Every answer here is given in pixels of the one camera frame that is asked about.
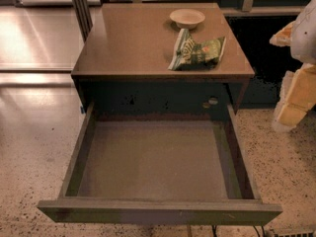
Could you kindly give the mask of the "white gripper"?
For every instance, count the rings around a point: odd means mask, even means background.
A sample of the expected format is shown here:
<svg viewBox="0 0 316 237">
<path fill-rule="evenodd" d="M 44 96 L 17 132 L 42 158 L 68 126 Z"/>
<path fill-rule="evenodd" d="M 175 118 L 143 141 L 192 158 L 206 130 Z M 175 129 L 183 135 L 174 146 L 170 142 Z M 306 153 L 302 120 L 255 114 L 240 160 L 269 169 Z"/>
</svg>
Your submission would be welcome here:
<svg viewBox="0 0 316 237">
<path fill-rule="evenodd" d="M 290 46 L 291 56 L 304 62 L 295 72 L 285 72 L 274 111 L 273 129 L 288 132 L 316 105 L 316 65 L 312 65 L 316 63 L 316 0 L 306 5 L 294 23 L 274 34 L 270 44 Z"/>
</svg>

